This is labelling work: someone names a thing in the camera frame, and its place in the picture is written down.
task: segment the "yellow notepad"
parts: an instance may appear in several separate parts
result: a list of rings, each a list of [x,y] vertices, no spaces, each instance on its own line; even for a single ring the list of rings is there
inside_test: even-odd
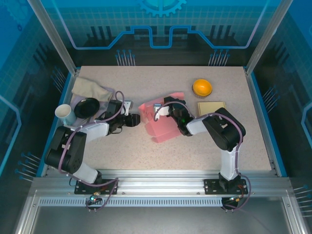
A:
[[[202,101],[198,102],[198,113],[199,116],[215,112],[219,108],[225,108],[225,102],[223,101]]]

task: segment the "black bowl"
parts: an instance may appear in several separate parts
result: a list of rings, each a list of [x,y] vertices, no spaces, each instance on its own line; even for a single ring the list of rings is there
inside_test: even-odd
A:
[[[99,101],[88,97],[77,103],[74,113],[78,118],[89,118],[94,116],[99,110]]]

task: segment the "beige cloth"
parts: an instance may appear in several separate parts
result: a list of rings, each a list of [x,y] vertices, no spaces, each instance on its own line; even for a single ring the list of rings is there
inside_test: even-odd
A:
[[[95,98],[98,101],[109,101],[113,95],[96,82],[80,77],[76,78],[72,93],[86,98]]]

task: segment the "speckled table surface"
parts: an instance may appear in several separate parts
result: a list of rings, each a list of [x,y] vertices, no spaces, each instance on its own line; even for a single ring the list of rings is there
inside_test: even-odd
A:
[[[132,113],[138,113],[141,104],[173,92],[184,92],[188,107],[196,115],[197,102],[224,101],[247,132],[239,168],[271,169],[242,67],[82,66],[79,76],[121,90],[134,102]],[[207,79],[213,86],[205,99],[196,98],[191,91],[198,78]],[[220,149],[208,133],[154,143],[144,123],[124,127],[121,134],[95,139],[86,144],[84,152],[84,162],[96,169],[219,170],[220,160]]]

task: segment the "white cup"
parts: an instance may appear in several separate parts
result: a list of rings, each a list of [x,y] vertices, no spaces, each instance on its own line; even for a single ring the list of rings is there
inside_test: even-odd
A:
[[[72,125],[76,121],[75,113],[70,105],[62,104],[55,109],[54,113],[64,125]]]

